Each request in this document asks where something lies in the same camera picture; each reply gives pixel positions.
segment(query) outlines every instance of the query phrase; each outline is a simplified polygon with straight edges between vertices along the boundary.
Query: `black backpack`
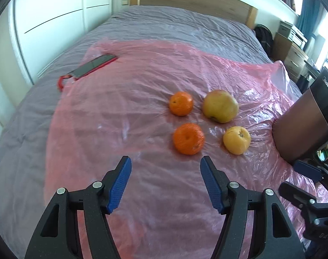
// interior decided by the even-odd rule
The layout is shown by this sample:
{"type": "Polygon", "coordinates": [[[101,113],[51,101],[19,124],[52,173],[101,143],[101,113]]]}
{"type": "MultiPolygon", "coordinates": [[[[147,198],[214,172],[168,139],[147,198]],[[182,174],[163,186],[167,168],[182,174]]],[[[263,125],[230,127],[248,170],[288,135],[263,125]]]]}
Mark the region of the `black backpack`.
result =
{"type": "Polygon", "coordinates": [[[261,46],[267,53],[268,57],[272,54],[273,49],[273,36],[270,30],[264,26],[259,24],[255,27],[256,38],[260,42],[261,46]]]}

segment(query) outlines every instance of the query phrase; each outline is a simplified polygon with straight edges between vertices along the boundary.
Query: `pink plastic sheet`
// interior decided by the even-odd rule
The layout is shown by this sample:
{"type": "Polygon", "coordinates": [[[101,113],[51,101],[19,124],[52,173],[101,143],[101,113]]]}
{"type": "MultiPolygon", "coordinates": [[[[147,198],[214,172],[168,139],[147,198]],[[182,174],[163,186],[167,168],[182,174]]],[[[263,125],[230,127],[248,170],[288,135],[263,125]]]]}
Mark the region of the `pink plastic sheet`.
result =
{"type": "MultiPolygon", "coordinates": [[[[46,150],[44,200],[56,189],[86,188],[117,165],[123,155],[133,170],[119,208],[107,216],[122,259],[210,258],[224,217],[213,209],[200,174],[200,159],[209,155],[230,180],[262,191],[277,190],[289,181],[316,195],[315,186],[292,170],[277,152],[272,123],[293,103],[271,77],[285,79],[281,62],[249,65],[204,53],[169,41],[101,41],[83,62],[104,53],[115,62],[76,81],[68,81],[53,116],[46,150]],[[201,113],[206,94],[227,90],[239,102],[239,114],[229,123],[215,123],[201,113]],[[177,117],[168,101],[177,91],[195,101],[191,114],[177,117]],[[203,150],[194,156],[175,151],[172,133],[183,123],[200,125],[203,150]],[[249,149],[240,156],[227,152],[225,130],[243,126],[251,134],[249,149]]],[[[300,212],[284,201],[301,236],[300,212]]],[[[241,258],[251,239],[246,227],[241,258]]],[[[84,255],[89,257],[80,218],[84,255]]]]}

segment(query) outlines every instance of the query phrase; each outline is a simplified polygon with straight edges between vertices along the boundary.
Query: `metal pin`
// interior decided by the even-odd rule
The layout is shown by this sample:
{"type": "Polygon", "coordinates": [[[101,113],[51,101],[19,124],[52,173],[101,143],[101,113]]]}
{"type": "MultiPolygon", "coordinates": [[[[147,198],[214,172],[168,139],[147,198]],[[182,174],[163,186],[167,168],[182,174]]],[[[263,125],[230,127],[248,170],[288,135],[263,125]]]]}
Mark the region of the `metal pin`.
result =
{"type": "Polygon", "coordinates": [[[62,195],[65,191],[66,191],[65,188],[59,188],[56,192],[57,192],[59,195],[62,195]]]}
{"type": "Polygon", "coordinates": [[[94,188],[100,188],[102,186],[102,183],[100,181],[96,181],[92,184],[92,187],[94,188]]]}
{"type": "Polygon", "coordinates": [[[236,189],[236,188],[239,187],[239,184],[237,182],[235,182],[235,181],[231,181],[230,182],[230,187],[236,189]]]}
{"type": "Polygon", "coordinates": [[[272,189],[266,189],[266,194],[268,196],[273,196],[274,195],[274,191],[272,189]]]}

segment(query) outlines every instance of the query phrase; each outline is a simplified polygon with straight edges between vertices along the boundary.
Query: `yellow apple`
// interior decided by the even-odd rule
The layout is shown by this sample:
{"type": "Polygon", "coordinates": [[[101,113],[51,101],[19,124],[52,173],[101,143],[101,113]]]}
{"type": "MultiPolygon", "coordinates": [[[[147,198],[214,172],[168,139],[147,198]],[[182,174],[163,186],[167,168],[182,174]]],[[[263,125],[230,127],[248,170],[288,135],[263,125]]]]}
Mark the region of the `yellow apple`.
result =
{"type": "Polygon", "coordinates": [[[227,123],[237,116],[237,100],[225,90],[209,92],[202,105],[204,115],[217,123],[227,123]]]}
{"type": "Polygon", "coordinates": [[[241,155],[248,149],[251,137],[244,127],[231,127],[225,132],[223,142],[230,153],[241,155]]]}

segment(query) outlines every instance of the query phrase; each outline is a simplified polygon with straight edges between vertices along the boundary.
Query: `gray bedsheet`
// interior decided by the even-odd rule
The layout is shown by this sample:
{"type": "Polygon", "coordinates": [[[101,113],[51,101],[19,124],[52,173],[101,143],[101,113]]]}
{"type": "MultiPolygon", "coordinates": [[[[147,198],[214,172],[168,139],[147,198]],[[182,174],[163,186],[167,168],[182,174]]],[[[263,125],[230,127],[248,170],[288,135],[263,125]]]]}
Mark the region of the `gray bedsheet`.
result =
{"type": "MultiPolygon", "coordinates": [[[[235,61],[271,62],[245,25],[178,8],[129,7],[84,36],[32,87],[0,139],[0,234],[18,258],[24,257],[44,211],[46,140],[60,99],[56,82],[77,68],[86,50],[103,38],[174,40],[235,61]]],[[[300,94],[293,83],[279,88],[300,94]]]]}

